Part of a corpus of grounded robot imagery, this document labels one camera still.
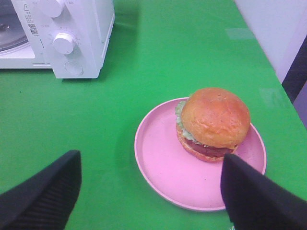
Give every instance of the white microwave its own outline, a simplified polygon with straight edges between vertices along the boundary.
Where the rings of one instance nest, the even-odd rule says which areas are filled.
[[[114,19],[112,0],[0,0],[0,69],[97,78]]]

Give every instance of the plate rim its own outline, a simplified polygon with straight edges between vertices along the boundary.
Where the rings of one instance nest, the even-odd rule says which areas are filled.
[[[156,191],[162,198],[164,198],[165,200],[171,202],[172,204],[184,208],[184,209],[189,209],[189,210],[193,210],[193,211],[199,211],[199,212],[210,212],[210,211],[220,211],[220,210],[225,210],[226,207],[224,206],[220,206],[220,207],[196,207],[196,206],[191,206],[191,205],[186,205],[183,204],[181,202],[178,202],[176,200],[174,200],[173,198],[171,198],[170,196],[166,195],[165,193],[163,193],[162,191],[160,191],[152,182],[151,180],[147,177],[146,173],[144,172],[143,168],[141,167],[140,161],[139,161],[139,157],[137,154],[137,139],[139,137],[139,132],[140,129],[142,128],[143,123],[146,121],[146,119],[151,115],[151,113],[153,111],[155,111],[156,109],[158,109],[159,107],[164,106],[165,104],[171,103],[173,101],[180,101],[180,100],[187,100],[189,97],[179,97],[179,98],[175,98],[175,99],[171,99],[168,101],[165,101],[163,103],[160,103],[159,105],[155,106],[153,109],[151,109],[142,119],[142,121],[140,122],[138,129],[136,131],[135,134],[135,139],[134,139],[134,155],[135,155],[135,159],[136,162],[138,164],[138,168],[142,174],[142,176],[144,177],[144,179],[146,180],[146,182],[150,185],[150,187]],[[259,137],[262,149],[263,149],[263,168],[261,171],[261,174],[264,175],[265,171],[266,171],[266,166],[267,166],[267,155],[266,155],[266,149],[265,149],[265,145],[264,142],[262,140],[262,137],[260,135],[260,133],[258,132],[258,130],[256,129],[256,127],[250,123],[250,126],[253,128],[253,130],[256,132],[257,136]]]

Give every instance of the black object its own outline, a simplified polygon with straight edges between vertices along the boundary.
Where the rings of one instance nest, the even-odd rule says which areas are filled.
[[[307,36],[305,37],[282,86],[293,103],[307,81]]]
[[[70,150],[0,196],[0,229],[64,229],[80,186],[81,153]]]
[[[236,230],[307,230],[307,202],[236,155],[224,158],[221,192]]]

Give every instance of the barcode sticker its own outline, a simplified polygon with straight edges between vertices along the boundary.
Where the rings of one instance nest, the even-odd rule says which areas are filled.
[[[35,24],[28,24],[33,35],[38,35],[37,28]]]

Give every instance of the pink plate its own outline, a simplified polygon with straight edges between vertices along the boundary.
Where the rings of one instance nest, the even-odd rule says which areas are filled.
[[[142,120],[134,142],[137,164],[149,185],[173,204],[196,211],[225,209],[220,190],[223,163],[198,160],[177,139],[175,107],[186,99],[162,103]],[[264,174],[265,147],[252,124],[236,154]]]

